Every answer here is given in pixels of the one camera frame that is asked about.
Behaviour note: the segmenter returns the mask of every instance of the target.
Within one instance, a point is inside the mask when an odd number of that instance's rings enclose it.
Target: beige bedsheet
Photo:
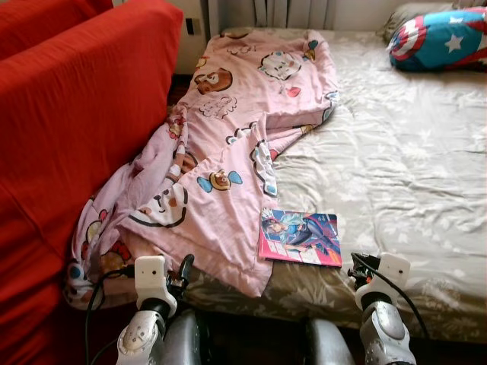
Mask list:
[[[406,293],[433,338],[487,341],[485,75],[405,74],[391,68],[372,33],[323,35],[340,104],[327,124],[278,157],[275,171],[281,208],[338,215],[342,269],[275,263],[263,296],[253,299],[195,272],[188,301],[358,327],[350,252],[395,252],[412,263]],[[411,309],[399,307],[420,335]]]

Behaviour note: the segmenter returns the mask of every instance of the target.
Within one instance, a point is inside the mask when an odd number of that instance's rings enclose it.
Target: wire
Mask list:
[[[412,312],[416,316],[416,318],[417,318],[417,320],[419,322],[419,325],[421,326],[421,329],[422,329],[423,333],[425,334],[425,338],[427,340],[429,340],[429,333],[428,333],[428,330],[426,328],[425,323],[423,322],[423,318],[421,317],[421,315],[418,312],[418,309],[416,308],[416,306],[414,305],[414,303],[412,302],[412,300],[409,299],[409,297],[407,296],[407,294],[404,293],[401,290],[401,288],[398,287],[397,285],[395,285],[391,280],[389,280],[388,278],[386,278],[379,271],[377,271],[375,268],[373,268],[372,266],[370,266],[369,264],[367,264],[364,260],[362,260],[360,257],[358,257],[358,255],[356,253],[352,253],[352,258],[355,259],[355,260],[357,260],[358,262],[360,262],[363,266],[365,266],[366,268],[368,268],[375,275],[377,275],[379,278],[381,278],[386,283],[388,283],[395,291],[397,291],[397,293],[399,293],[401,295],[401,297],[404,298],[404,300],[409,304],[409,306],[412,309]]]
[[[93,309],[94,300],[97,297],[99,289],[103,286],[103,281],[112,275],[118,274],[123,275],[126,273],[126,268],[121,268],[119,270],[112,270],[105,273],[100,280],[97,282],[93,289],[93,293],[90,298],[90,303],[86,309],[86,317],[84,319],[84,363],[90,365],[90,351],[88,350],[88,322],[90,321],[91,310]]]
[[[108,350],[108,349],[110,348],[110,346],[111,346],[112,344],[115,344],[117,341],[118,341],[118,337],[117,337],[117,338],[115,338],[114,340],[110,341],[110,342],[109,342],[108,344],[106,344],[105,346],[103,346],[103,347],[101,348],[101,350],[99,350],[99,351],[98,351],[98,353],[97,353],[96,355],[94,355],[94,358],[93,358],[93,360],[91,361],[90,365],[94,365],[94,364],[97,362],[98,358],[100,358],[100,356],[101,356],[101,355],[103,355],[103,353],[104,353],[106,350]]]

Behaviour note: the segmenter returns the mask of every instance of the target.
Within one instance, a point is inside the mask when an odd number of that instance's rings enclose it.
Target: book cover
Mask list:
[[[342,267],[336,215],[264,208],[259,257]]]

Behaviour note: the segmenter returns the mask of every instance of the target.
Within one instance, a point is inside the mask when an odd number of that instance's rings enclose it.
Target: red sofa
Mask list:
[[[25,36],[0,61],[3,364],[83,363],[84,314],[61,295],[72,232],[84,203],[166,115],[183,13],[161,0],[131,0],[78,20]],[[43,32],[34,25],[20,33]]]

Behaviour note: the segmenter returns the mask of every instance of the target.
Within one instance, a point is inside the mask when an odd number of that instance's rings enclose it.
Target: cartoon print blanket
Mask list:
[[[72,241],[64,295],[84,309],[105,272],[163,254],[259,296],[272,263],[258,259],[259,215],[276,208],[274,160],[328,118],[338,92],[317,32],[285,41],[259,31],[208,43],[185,97],[143,152],[85,205]],[[133,280],[106,281],[104,300],[134,300]]]

